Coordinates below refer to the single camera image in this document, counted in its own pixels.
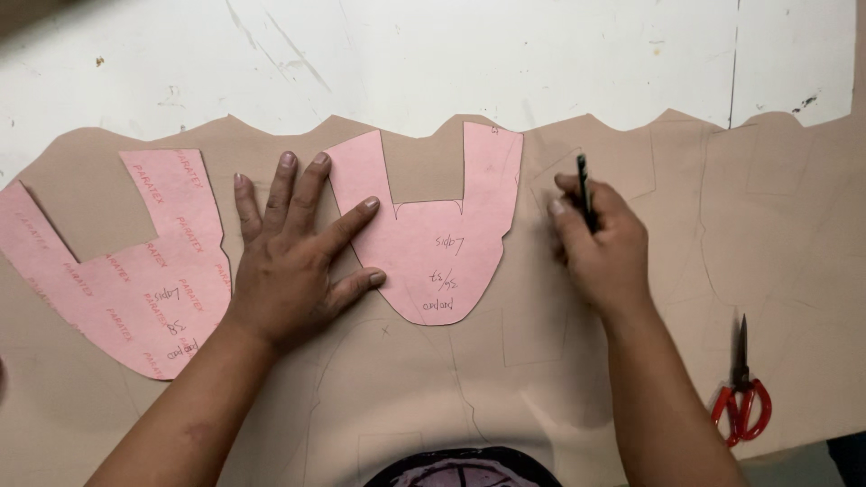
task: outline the tan paper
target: tan paper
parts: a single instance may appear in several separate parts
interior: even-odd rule
[[[708,404],[729,375],[734,320],[748,314],[750,366],[772,395],[773,416],[760,437],[734,449],[738,457],[866,429],[860,75],[855,88],[851,116],[810,128],[767,114],[726,131],[668,111],[624,133],[591,116],[524,133],[513,226],[475,309],[455,325],[419,327],[370,293],[278,365],[222,484],[354,485],[402,456],[466,445],[518,448],[566,485],[623,483],[604,336],[548,250],[552,176],[573,172],[580,150],[592,175],[647,224],[656,304]],[[395,203],[461,197],[464,120],[494,125],[456,116],[426,139],[382,132]],[[228,117],[142,142],[84,128],[59,137],[20,179],[87,260],[156,237],[117,152],[198,148],[234,272],[242,252],[234,172],[255,182],[263,205],[282,151],[305,166],[373,129],[332,117],[310,133],[275,137]],[[319,227],[338,215],[327,187]],[[349,249],[334,274],[358,266]],[[80,484],[165,383],[87,342],[5,261],[0,282],[8,377],[0,438],[14,445],[0,451],[0,484]]]

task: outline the left hand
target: left hand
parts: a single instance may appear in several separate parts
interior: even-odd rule
[[[278,351],[298,347],[368,289],[385,282],[385,273],[372,267],[334,283],[328,276],[331,260],[376,215],[378,198],[370,196],[316,235],[313,221],[331,158],[319,153],[293,195],[297,167],[293,153],[282,154],[264,217],[252,181],[235,175],[243,256],[221,326],[238,327]]]

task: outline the right hand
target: right hand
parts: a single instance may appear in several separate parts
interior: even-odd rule
[[[564,192],[581,197],[579,176],[557,174],[554,181]],[[551,201],[547,209],[578,290],[607,324],[628,321],[655,309],[648,278],[647,230],[612,187],[590,181],[589,190],[598,215],[594,234],[566,196]]]

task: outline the pen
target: pen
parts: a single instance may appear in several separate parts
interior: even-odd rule
[[[598,230],[598,219],[596,218],[595,211],[592,210],[592,195],[590,194],[590,190],[586,187],[586,180],[589,177],[589,174],[586,171],[586,155],[579,154],[578,155],[578,179],[580,181],[580,195],[583,197],[583,201],[578,199],[578,196],[574,193],[570,194],[569,197],[572,199],[572,204],[575,208],[581,210],[584,215],[584,220],[586,220],[586,226],[589,227],[591,233],[595,233]]]

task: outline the red scissors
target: red scissors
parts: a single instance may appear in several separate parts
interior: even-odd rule
[[[731,386],[724,386],[719,391],[711,418],[718,425],[721,412],[727,407],[727,418],[731,424],[731,434],[727,437],[727,447],[731,448],[740,440],[749,441],[758,437],[770,422],[772,402],[770,394],[760,383],[760,380],[749,379],[749,367],[746,365],[746,316],[740,324],[740,336],[737,340],[737,354],[734,368],[731,369]],[[743,394],[741,405],[737,407],[737,393]],[[752,403],[755,395],[760,398],[760,417],[752,429],[749,427],[749,416],[752,413]]]

